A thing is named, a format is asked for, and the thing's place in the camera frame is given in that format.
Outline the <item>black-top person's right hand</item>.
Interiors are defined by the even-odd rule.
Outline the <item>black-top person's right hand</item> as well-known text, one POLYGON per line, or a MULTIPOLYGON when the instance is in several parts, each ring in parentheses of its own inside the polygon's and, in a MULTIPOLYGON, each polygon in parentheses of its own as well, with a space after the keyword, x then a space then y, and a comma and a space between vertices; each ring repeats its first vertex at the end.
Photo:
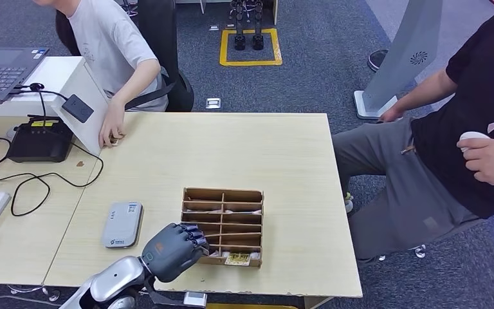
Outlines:
POLYGON ((392 106, 384 112, 378 119, 378 123, 393 122, 400 119, 405 113, 405 110, 400 107, 392 106))

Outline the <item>laptop person's left hand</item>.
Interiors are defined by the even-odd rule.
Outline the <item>laptop person's left hand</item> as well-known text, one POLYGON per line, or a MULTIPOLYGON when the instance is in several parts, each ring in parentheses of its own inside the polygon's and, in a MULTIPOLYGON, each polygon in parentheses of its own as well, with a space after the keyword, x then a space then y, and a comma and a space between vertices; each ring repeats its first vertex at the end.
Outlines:
POLYGON ((124 115, 124 104, 115 100, 110 101, 98 137, 100 147, 112 146, 113 140, 125 136, 124 115))

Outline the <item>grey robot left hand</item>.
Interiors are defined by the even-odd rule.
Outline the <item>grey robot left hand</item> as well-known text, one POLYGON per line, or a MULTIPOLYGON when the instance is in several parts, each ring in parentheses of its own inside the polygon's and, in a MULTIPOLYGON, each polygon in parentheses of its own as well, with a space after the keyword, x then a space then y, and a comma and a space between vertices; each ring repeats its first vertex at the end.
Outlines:
POLYGON ((210 254, 210 246, 197 225, 170 223, 149 240, 140 260, 158 281, 169 283, 210 254))

